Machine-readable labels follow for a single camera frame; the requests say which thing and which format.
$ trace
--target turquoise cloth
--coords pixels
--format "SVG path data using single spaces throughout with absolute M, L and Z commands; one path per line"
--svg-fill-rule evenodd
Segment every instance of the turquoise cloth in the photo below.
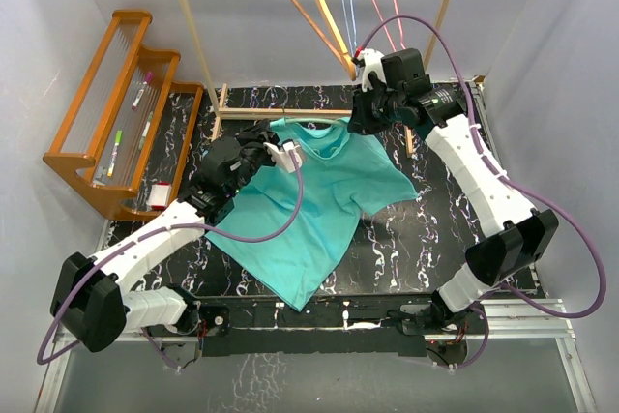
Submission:
M 309 130 L 283 120 L 271 128 L 281 141 L 297 140 L 307 154 L 299 215 L 267 242 L 245 244 L 214 233 L 207 238 L 290 307 L 301 310 L 341 261 L 361 212 L 374 215 L 417 193 L 373 135 L 351 134 L 339 126 Z M 218 228 L 245 237 L 270 234 L 290 218 L 297 193 L 294 174 L 262 167 L 234 198 L 235 208 Z

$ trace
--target marble surface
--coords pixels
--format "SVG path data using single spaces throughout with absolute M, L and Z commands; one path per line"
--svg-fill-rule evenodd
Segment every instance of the marble surface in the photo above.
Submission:
M 228 106 L 237 107 L 349 108 L 351 102 L 350 86 L 231 89 L 227 99 Z M 171 181 L 191 106 L 192 96 L 169 96 L 135 205 L 143 205 L 150 185 Z M 193 132 L 184 185 L 209 146 L 214 121 L 205 96 Z M 221 132 L 235 134 L 251 124 L 224 121 Z M 464 262 L 464 251 L 483 237 L 479 221 L 454 177 L 420 139 L 414 138 L 412 159 L 406 158 L 404 127 L 393 127 L 380 134 L 379 140 L 394 165 L 412 180 L 419 198 L 392 205 L 373 217 L 362 216 L 348 251 L 318 293 L 430 292 L 454 275 Z M 113 223 L 106 244 L 114 244 L 140 226 Z M 178 250 L 136 288 L 153 289 L 172 282 L 197 296 L 271 293 L 205 238 Z M 528 269 L 515 276 L 515 284 L 531 293 L 540 291 Z

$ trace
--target pink marker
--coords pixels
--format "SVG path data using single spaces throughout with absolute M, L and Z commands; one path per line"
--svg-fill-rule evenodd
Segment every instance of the pink marker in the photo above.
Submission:
M 151 79 L 153 79 L 153 74 L 151 72 L 148 72 L 146 74 L 146 77 L 144 78 L 144 82 L 142 82 L 142 85 L 139 86 L 139 91 L 137 91 L 137 96 L 135 97 L 135 100 L 133 101 L 133 104 L 132 104 L 132 110 L 135 110 L 137 108 L 137 105 L 139 104 L 139 100 L 142 98 L 142 95 L 144 94 L 144 91 L 146 90 L 146 86 L 148 86 L 148 83 L 151 82 Z

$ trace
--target marble tabletop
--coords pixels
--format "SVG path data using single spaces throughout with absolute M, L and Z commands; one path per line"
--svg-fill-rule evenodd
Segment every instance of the marble tabletop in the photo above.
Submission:
M 481 94 L 474 92 L 474 97 L 480 105 Z M 171 182 L 192 102 L 191 95 L 169 96 L 140 194 L 132 202 L 133 206 L 144 207 L 152 184 Z M 351 102 L 350 86 L 239 88 L 231 89 L 227 98 L 231 107 L 261 108 L 350 108 Z M 205 94 L 181 189 L 209 146 L 214 122 Z M 235 134 L 252 124 L 252 121 L 224 121 L 221 132 Z M 363 215 L 348 251 L 321 284 L 318 294 L 431 292 L 454 275 L 464 262 L 464 251 L 483 238 L 470 203 L 438 156 L 415 136 L 414 155 L 412 159 L 407 158 L 402 126 L 395 126 L 378 137 L 394 165 L 411 179 L 419 197 L 389 206 L 373 217 Z M 140 226 L 136 222 L 113 222 L 105 246 Z M 514 281 L 527 292 L 541 290 L 528 269 L 518 273 Z M 169 283 L 179 283 L 196 296 L 271 294 L 204 237 L 175 252 L 144 276 L 136 288 L 154 289 Z

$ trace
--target white wall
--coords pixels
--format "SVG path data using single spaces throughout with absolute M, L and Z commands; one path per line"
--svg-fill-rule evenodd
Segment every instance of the white wall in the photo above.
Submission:
M 617 411 L 619 401 L 617 5 L 619 0 L 529 0 L 486 83 L 490 124 L 511 177 L 565 206 L 601 249 L 606 301 L 574 327 L 602 412 Z M 597 293 L 592 260 L 564 223 L 540 275 L 568 310 L 583 310 Z
M 93 0 L 0 0 L 0 410 L 31 411 L 64 258 L 103 220 L 42 161 L 101 40 Z
M 115 9 L 145 8 L 154 20 L 150 44 L 180 50 L 179 74 L 202 79 L 192 41 L 177 0 L 95 0 L 105 17 Z M 312 0 L 299 0 L 319 24 Z M 327 0 L 346 40 L 340 0 Z M 443 25 L 447 39 L 456 45 L 459 62 L 468 76 L 487 74 L 526 0 L 452 0 Z M 394 14 L 392 0 L 377 0 L 384 16 Z M 440 0 L 398 0 L 402 13 L 434 21 Z M 320 42 L 289 0 L 190 0 L 213 78 L 233 86 L 256 83 L 345 83 L 343 68 Z M 370 0 L 355 0 L 358 40 L 378 22 Z M 422 26 L 405 25 L 404 42 L 425 50 L 428 34 Z M 397 27 L 391 28 L 398 43 Z M 384 34 L 372 46 L 385 53 Z M 436 53 L 429 67 L 434 78 L 453 76 L 446 60 Z

